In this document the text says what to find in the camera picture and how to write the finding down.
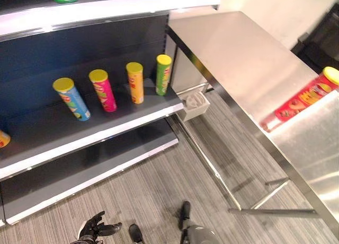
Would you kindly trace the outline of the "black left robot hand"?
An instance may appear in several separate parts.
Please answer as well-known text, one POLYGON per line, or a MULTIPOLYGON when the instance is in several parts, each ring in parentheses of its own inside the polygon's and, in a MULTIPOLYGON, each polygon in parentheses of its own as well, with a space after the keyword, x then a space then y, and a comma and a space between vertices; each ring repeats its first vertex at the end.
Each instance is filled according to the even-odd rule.
POLYGON ((103 243, 98 241, 98 237, 112 236, 118 233, 122 228, 122 223, 105 224, 102 217, 105 211, 101 211, 91 219, 85 221, 78 232, 77 240, 73 243, 103 243))

